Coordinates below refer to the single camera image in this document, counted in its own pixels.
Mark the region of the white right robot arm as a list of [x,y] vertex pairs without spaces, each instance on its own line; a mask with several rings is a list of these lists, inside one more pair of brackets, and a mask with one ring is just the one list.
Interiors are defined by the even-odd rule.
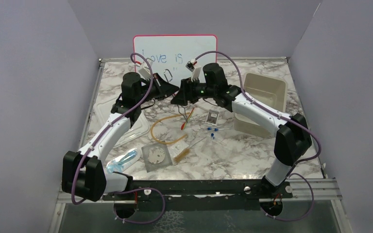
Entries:
[[212,98],[217,106],[250,119],[275,137],[275,160],[261,184],[262,194],[268,198],[274,197],[280,192],[280,185],[295,162],[312,145],[305,117],[275,110],[249,95],[242,85],[229,84],[224,70],[217,63],[201,67],[196,60],[192,60],[187,62],[186,68],[192,75],[181,80],[172,104],[186,106],[200,98]]

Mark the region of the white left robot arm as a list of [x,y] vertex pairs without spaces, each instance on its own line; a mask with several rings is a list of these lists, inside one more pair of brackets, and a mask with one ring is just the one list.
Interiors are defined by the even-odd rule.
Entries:
[[116,193],[121,199],[133,194],[133,177],[122,172],[109,174],[103,163],[120,138],[127,133],[141,114],[141,105],[149,100],[163,100],[179,90],[154,73],[149,80],[136,72],[124,74],[121,95],[111,108],[105,124],[77,152],[68,151],[63,158],[63,192],[71,194],[75,205],[85,200],[93,202],[103,194]]

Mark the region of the metal crucible tongs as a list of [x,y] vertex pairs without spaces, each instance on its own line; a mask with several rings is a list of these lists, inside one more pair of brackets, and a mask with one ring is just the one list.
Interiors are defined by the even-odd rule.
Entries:
[[[166,81],[168,83],[170,83],[173,80],[173,75],[171,74],[170,70],[169,69],[164,69],[163,73],[164,73],[164,77],[165,77]],[[188,122],[188,118],[187,118],[187,113],[186,113],[185,107],[181,106],[181,105],[177,105],[177,109],[178,109],[178,113],[184,118],[184,124],[186,124]]]

